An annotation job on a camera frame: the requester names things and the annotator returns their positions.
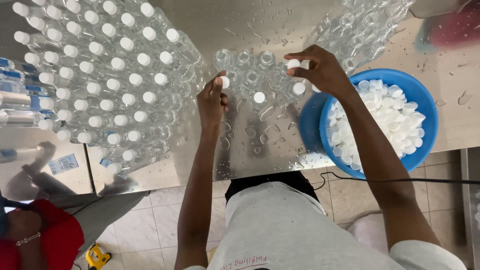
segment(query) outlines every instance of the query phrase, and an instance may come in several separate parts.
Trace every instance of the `gray t-shirt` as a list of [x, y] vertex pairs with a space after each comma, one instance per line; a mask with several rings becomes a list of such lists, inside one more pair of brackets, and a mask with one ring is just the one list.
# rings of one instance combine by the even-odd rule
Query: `gray t-shirt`
[[226, 222], [208, 269], [466, 270], [455, 255], [423, 241], [399, 242], [388, 256], [376, 251], [329, 220], [311, 196], [281, 182], [232, 196]]

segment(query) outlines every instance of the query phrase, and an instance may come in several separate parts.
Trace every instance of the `white bottle cap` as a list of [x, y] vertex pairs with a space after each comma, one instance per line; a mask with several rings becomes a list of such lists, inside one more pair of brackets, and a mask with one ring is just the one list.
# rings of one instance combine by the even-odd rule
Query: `white bottle cap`
[[110, 0], [103, 3], [103, 9], [110, 15], [117, 13], [118, 10], [117, 5]]
[[29, 64], [32, 64], [32, 65], [38, 65], [40, 64], [40, 56], [34, 54], [34, 53], [31, 53], [31, 52], [28, 52], [25, 54], [25, 62], [29, 63]]
[[87, 144], [92, 141], [92, 135], [89, 132], [81, 132], [77, 139], [80, 143]]
[[88, 45], [88, 49], [96, 55], [100, 55], [103, 53], [103, 46], [95, 41], [90, 42], [90, 45]]
[[125, 94], [123, 95], [123, 97], [121, 97], [121, 100], [123, 101], [123, 103], [127, 104], [127, 105], [133, 105], [135, 104], [135, 96], [132, 95], [132, 94]]
[[76, 22], [68, 22], [67, 23], [67, 30], [68, 32], [78, 35], [82, 31], [82, 27]]
[[138, 56], [137, 56], [137, 61], [141, 64], [141, 65], [144, 65], [144, 66], [148, 66], [150, 64], [150, 56], [148, 56], [147, 54], [145, 53], [140, 53]]
[[142, 137], [142, 134], [140, 133], [140, 131], [134, 130], [134, 131], [128, 132], [128, 139], [133, 142], [140, 140], [140, 137]]
[[102, 110], [111, 111], [113, 110], [114, 106], [115, 104], [113, 104], [113, 101], [111, 101], [110, 99], [104, 99], [100, 102], [100, 108]]
[[166, 36], [168, 40], [170, 40], [171, 42], [177, 42], [180, 38], [180, 34], [178, 33], [178, 31], [173, 28], [170, 28], [169, 30], [167, 30]]
[[59, 71], [60, 77], [65, 78], [65, 79], [72, 79], [75, 73], [73, 72], [73, 69], [67, 68], [67, 67], [61, 67]]
[[51, 98], [42, 98], [40, 100], [40, 108], [44, 110], [51, 110], [55, 106], [55, 102]]
[[55, 20], [59, 20], [61, 18], [61, 10], [54, 6], [48, 6], [47, 15]]
[[102, 32], [109, 37], [113, 37], [117, 33], [117, 30], [111, 24], [104, 24], [102, 25]]
[[144, 101], [146, 103], [152, 104], [156, 100], [156, 95], [152, 92], [145, 92], [144, 93]]
[[49, 29], [47, 30], [47, 36], [53, 41], [60, 41], [62, 38], [62, 34], [59, 30], [57, 29]]
[[24, 5], [24, 4], [20, 3], [20, 2], [15, 2], [15, 3], [13, 3], [12, 8], [13, 8], [13, 11], [14, 11], [15, 13], [17, 13], [18, 15], [20, 15], [20, 16], [26, 17], [26, 16], [28, 16], [28, 14], [29, 14], [28, 6], [27, 6], [27, 5]]
[[160, 53], [160, 60], [165, 64], [171, 64], [173, 62], [173, 56], [169, 52], [163, 51]]
[[93, 64], [90, 63], [90, 62], [87, 62], [87, 61], [82, 61], [79, 66], [80, 66], [81, 71], [83, 71], [85, 73], [88, 73], [88, 74], [92, 73], [93, 70], [95, 69]]
[[120, 89], [120, 82], [117, 79], [108, 79], [107, 80], [107, 87], [110, 90], [118, 91], [118, 89]]
[[305, 85], [303, 83], [296, 83], [293, 85], [293, 93], [301, 95], [305, 92]]
[[39, 6], [43, 6], [46, 2], [46, 0], [32, 0], [33, 3], [39, 5]]
[[37, 30], [42, 31], [43, 29], [45, 29], [45, 21], [38, 17], [35, 17], [35, 16], [30, 17], [29, 23], [33, 28]]
[[153, 30], [153, 28], [147, 26], [143, 29], [142, 31], [144, 37], [148, 40], [154, 40], [156, 37], [156, 32]]
[[314, 85], [312, 85], [312, 90], [317, 92], [317, 93], [320, 93], [321, 91]]
[[63, 52], [70, 57], [77, 57], [78, 55], [77, 47], [72, 45], [65, 45], [65, 47], [63, 48]]
[[147, 115], [146, 112], [139, 110], [139, 111], [135, 112], [135, 114], [133, 115], [133, 117], [134, 117], [135, 120], [138, 121], [138, 122], [144, 122], [144, 121], [147, 120], [148, 115]]
[[130, 83], [133, 84], [134, 86], [139, 86], [142, 83], [143, 78], [137, 73], [133, 73], [133, 74], [130, 74], [129, 80], [130, 80]]
[[47, 85], [52, 85], [53, 82], [55, 81], [55, 78], [53, 77], [53, 74], [48, 73], [48, 72], [42, 72], [38, 76], [38, 79], [40, 82], [47, 84]]
[[124, 126], [128, 123], [128, 118], [125, 115], [117, 115], [113, 119], [113, 122], [115, 122], [115, 124], [117, 124], [119, 126]]
[[43, 55], [43, 58], [45, 59], [45, 61], [50, 62], [52, 64], [56, 64], [60, 61], [59, 54], [52, 51], [46, 51], [45, 54]]
[[88, 101], [83, 99], [78, 99], [73, 103], [73, 106], [77, 110], [87, 110], [88, 109]]
[[220, 76], [220, 79], [222, 79], [222, 89], [227, 89], [230, 86], [230, 79], [228, 79], [225, 76]]
[[15, 41], [22, 44], [27, 44], [30, 41], [30, 35], [22, 31], [15, 32], [15, 34], [13, 34], [13, 38]]
[[57, 138], [60, 140], [60, 141], [68, 141], [70, 140], [70, 138], [72, 137], [72, 133], [70, 132], [70, 130], [60, 130], [58, 131], [57, 133]]
[[133, 49], [133, 41], [128, 37], [122, 37], [122, 39], [120, 40], [120, 46], [125, 50], [130, 51]]
[[87, 84], [87, 91], [91, 94], [98, 94], [102, 88], [98, 83], [88, 83]]
[[118, 133], [108, 135], [107, 141], [111, 145], [117, 145], [121, 142], [121, 136]]
[[256, 92], [254, 95], [253, 95], [253, 100], [257, 103], [262, 103], [265, 101], [265, 94], [262, 93], [262, 92]]
[[121, 22], [128, 27], [132, 27], [135, 24], [135, 18], [130, 13], [124, 13], [121, 16]]
[[42, 130], [50, 130], [53, 128], [53, 121], [51, 119], [43, 119], [38, 121], [38, 127]]
[[61, 98], [61, 99], [69, 99], [70, 96], [72, 95], [70, 90], [66, 88], [58, 88], [55, 94], [57, 95], [58, 98]]
[[78, 13], [80, 12], [80, 4], [75, 1], [75, 0], [68, 0], [66, 3], [65, 3], [65, 6], [67, 7], [67, 9], [73, 13]]
[[57, 116], [62, 121], [70, 121], [72, 119], [72, 112], [69, 110], [60, 110], [57, 112]]
[[122, 70], [125, 68], [125, 61], [118, 57], [114, 57], [112, 59], [111, 64], [112, 64], [112, 67], [116, 70]]
[[149, 3], [143, 3], [141, 6], [140, 6], [140, 10], [142, 11], [142, 13], [147, 16], [147, 17], [152, 17], [153, 14], [154, 14], [154, 9], [152, 7], [151, 4]]
[[124, 160], [126, 161], [131, 161], [132, 159], [134, 159], [135, 157], [137, 156], [137, 152], [135, 152], [134, 150], [126, 150], [123, 154], [122, 154], [122, 157]]
[[300, 67], [300, 61], [299, 60], [292, 59], [292, 60], [288, 61], [287, 68], [291, 69], [291, 68], [294, 68], [294, 67]]
[[112, 163], [107, 167], [107, 171], [111, 174], [116, 174], [121, 172], [121, 166], [118, 163]]
[[106, 150], [104, 147], [99, 147], [99, 148], [93, 149], [90, 153], [94, 158], [102, 159], [107, 156], [108, 150]]
[[98, 14], [91, 11], [91, 10], [85, 12], [85, 19], [87, 20], [87, 22], [89, 22], [93, 25], [98, 24], [98, 22], [100, 21], [100, 18], [98, 17]]
[[168, 82], [167, 76], [165, 76], [165, 74], [163, 74], [163, 73], [157, 73], [157, 74], [155, 74], [154, 79], [155, 79], [155, 82], [156, 82], [157, 84], [161, 85], [161, 86], [166, 85], [167, 82]]

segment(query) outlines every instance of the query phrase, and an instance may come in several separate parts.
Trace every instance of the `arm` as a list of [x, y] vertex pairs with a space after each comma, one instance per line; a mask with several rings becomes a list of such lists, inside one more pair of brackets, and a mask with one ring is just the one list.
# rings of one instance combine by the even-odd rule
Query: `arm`
[[440, 245], [418, 207], [413, 183], [381, 183], [385, 180], [408, 179], [410, 176], [335, 56], [313, 45], [304, 52], [287, 54], [285, 59], [310, 60], [309, 70], [293, 68], [288, 74], [308, 79], [322, 91], [337, 98], [345, 110], [365, 177], [377, 182], [368, 184], [384, 216], [388, 248], [404, 240]]
[[[10, 222], [7, 238], [18, 242], [40, 231], [42, 220], [33, 211], [14, 210], [8, 213]], [[40, 237], [18, 246], [21, 270], [48, 270], [45, 255], [41, 249]]]
[[194, 265], [208, 266], [206, 244], [212, 211], [213, 161], [222, 107], [228, 111], [227, 96], [221, 91], [222, 80], [214, 78], [197, 95], [202, 133], [180, 209], [175, 270]]

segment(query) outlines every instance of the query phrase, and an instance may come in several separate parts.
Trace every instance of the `yellow object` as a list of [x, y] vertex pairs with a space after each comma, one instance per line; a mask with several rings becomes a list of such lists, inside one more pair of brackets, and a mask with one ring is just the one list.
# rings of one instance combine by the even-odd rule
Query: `yellow object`
[[86, 259], [88, 262], [88, 270], [100, 270], [111, 258], [111, 253], [105, 253], [98, 243], [95, 243], [87, 251]]

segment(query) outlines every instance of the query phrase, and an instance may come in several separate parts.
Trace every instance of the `black pants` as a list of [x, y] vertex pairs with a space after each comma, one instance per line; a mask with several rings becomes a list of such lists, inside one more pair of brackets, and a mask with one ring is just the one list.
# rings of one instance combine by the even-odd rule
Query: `black pants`
[[296, 190], [312, 196], [318, 201], [317, 195], [313, 190], [313, 186], [310, 184], [300, 171], [294, 172], [280, 172], [267, 175], [251, 176], [239, 179], [232, 179], [227, 192], [225, 193], [225, 199], [228, 200], [238, 192], [267, 182], [282, 182], [295, 188]]

